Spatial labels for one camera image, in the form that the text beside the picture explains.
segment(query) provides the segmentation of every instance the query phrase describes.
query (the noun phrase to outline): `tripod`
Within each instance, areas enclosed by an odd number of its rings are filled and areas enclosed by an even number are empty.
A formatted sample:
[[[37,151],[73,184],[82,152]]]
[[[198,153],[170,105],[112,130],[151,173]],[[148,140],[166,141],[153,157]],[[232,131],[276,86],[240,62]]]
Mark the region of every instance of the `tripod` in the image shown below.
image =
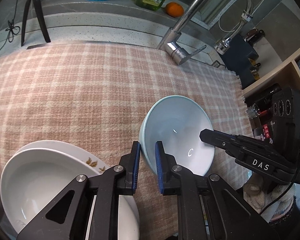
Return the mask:
[[[43,17],[41,1],[40,0],[32,0],[32,1],[33,1],[34,10],[37,15],[37,19],[38,19],[44,40],[46,42],[51,42],[47,27],[46,27],[46,23],[45,23],[44,17]],[[26,1],[25,9],[23,11],[22,28],[21,28],[21,46],[23,46],[23,44],[25,42],[26,22],[27,22],[27,18],[28,18],[30,3],[31,3],[31,0]]]

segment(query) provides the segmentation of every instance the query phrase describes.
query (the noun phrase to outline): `plaid tablecloth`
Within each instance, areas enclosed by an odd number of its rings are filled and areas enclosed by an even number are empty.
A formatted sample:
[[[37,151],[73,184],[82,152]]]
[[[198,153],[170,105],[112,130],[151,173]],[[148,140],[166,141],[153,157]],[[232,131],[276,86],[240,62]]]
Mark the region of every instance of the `plaid tablecloth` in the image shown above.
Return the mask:
[[[239,78],[190,60],[176,66],[163,51],[114,44],[36,48],[0,58],[0,174],[23,145],[60,140],[109,166],[129,153],[151,106],[183,95],[206,111],[216,130],[251,136]],[[247,170],[216,149],[210,169],[232,187]],[[140,239],[165,239],[178,230],[174,196],[161,196],[156,177],[140,160],[135,200]]]

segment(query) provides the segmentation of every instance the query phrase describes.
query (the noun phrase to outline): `white bowl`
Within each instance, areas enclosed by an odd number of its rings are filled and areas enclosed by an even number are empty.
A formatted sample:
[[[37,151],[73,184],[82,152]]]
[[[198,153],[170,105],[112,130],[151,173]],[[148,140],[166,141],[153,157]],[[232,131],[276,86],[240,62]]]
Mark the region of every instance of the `white bowl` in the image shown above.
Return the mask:
[[[100,158],[94,156],[90,152],[76,146],[70,143],[66,142],[61,142],[61,141],[55,141],[55,140],[40,140],[40,141],[35,141],[28,143],[21,147],[16,153],[21,152],[26,149],[31,149],[31,148],[45,148],[45,149],[51,149],[51,150],[56,150],[59,152],[66,153],[84,163],[90,162],[95,170],[96,174],[99,175],[102,174],[104,170],[109,169],[110,167],[104,163]],[[139,212],[138,212],[138,207],[136,202],[134,201],[133,196],[119,196],[119,210],[121,208],[121,199],[125,198],[125,200],[128,202],[130,205],[135,217],[137,218],[138,223],[140,222],[139,218]]]
[[[4,211],[19,233],[78,174],[98,173],[91,166],[63,152],[31,148],[15,154],[0,180]],[[138,222],[124,198],[119,204],[118,239],[139,239]]]
[[[178,95],[162,98],[152,106],[140,128],[143,159],[157,174],[154,148],[156,141],[162,141],[165,153],[173,155],[177,164],[203,176],[215,150],[200,140],[203,129],[213,130],[207,114],[196,102]]]

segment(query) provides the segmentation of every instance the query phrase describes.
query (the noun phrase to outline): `faucet base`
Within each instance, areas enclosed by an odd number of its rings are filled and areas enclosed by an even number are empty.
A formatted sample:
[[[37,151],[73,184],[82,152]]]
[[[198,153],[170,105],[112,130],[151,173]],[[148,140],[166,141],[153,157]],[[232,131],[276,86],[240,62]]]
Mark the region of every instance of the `faucet base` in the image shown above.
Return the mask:
[[[230,41],[228,39],[221,40],[214,45],[215,50],[220,54],[223,55],[227,49],[230,47]]]
[[[172,28],[169,28],[166,34],[163,36],[162,40],[160,41],[159,45],[157,46],[157,49],[159,50],[165,50],[165,44],[170,42],[176,42],[179,37],[181,36],[181,33],[176,33]]]

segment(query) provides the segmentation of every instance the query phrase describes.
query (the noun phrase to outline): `cable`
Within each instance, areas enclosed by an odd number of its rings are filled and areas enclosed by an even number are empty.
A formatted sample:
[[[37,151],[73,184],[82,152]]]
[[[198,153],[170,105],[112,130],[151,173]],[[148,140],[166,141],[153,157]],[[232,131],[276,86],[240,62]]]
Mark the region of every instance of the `cable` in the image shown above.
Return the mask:
[[[16,6],[14,8],[13,19],[12,19],[12,21],[8,20],[8,28],[6,28],[6,30],[5,30],[6,32],[8,32],[8,35],[7,35],[7,38],[4,42],[4,44],[0,48],[0,50],[6,45],[7,41],[9,41],[10,43],[13,42],[14,35],[18,35],[19,32],[20,32],[20,27],[19,26],[14,26],[14,19],[16,17],[17,5],[18,5],[18,0],[16,0]]]
[[[270,202],[268,205],[266,205],[266,207],[260,212],[259,215],[261,215],[268,207],[270,207],[273,203],[277,202],[280,198],[282,198],[288,191],[289,189],[291,189],[291,187],[293,186],[296,177],[297,177],[298,172],[296,172],[296,174],[294,175],[294,177],[292,178],[292,181],[290,183],[290,185],[286,188],[286,190],[284,192],[281,193],[281,195],[279,197],[277,197],[275,200],[273,200],[272,202]]]
[[[220,19],[221,19],[221,16],[220,16],[220,18],[219,18],[219,20],[218,20],[219,28],[220,28],[220,30],[222,30],[222,31],[225,32],[225,33],[231,33],[231,32],[233,32],[233,31],[235,30],[235,28],[240,24],[240,23],[237,23],[237,24],[232,28],[232,30],[230,30],[230,31],[225,31],[225,30],[222,29],[221,26],[220,26]]]

